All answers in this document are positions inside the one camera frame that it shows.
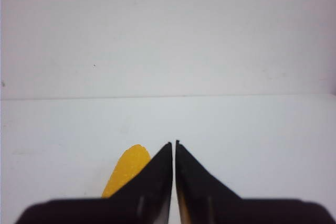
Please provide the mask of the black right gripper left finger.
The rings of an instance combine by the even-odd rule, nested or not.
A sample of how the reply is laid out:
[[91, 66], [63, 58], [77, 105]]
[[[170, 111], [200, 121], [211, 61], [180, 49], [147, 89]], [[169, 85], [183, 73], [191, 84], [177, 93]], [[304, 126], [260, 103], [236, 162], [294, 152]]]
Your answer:
[[26, 208], [17, 223], [168, 223], [172, 180], [167, 143], [111, 197], [41, 202]]

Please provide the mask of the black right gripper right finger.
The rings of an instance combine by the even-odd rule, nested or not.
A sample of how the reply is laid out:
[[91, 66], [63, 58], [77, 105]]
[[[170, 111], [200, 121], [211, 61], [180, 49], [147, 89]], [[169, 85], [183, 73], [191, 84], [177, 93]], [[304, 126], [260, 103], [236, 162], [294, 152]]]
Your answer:
[[299, 199], [241, 198], [179, 142], [175, 184], [182, 223], [335, 223], [320, 204]]

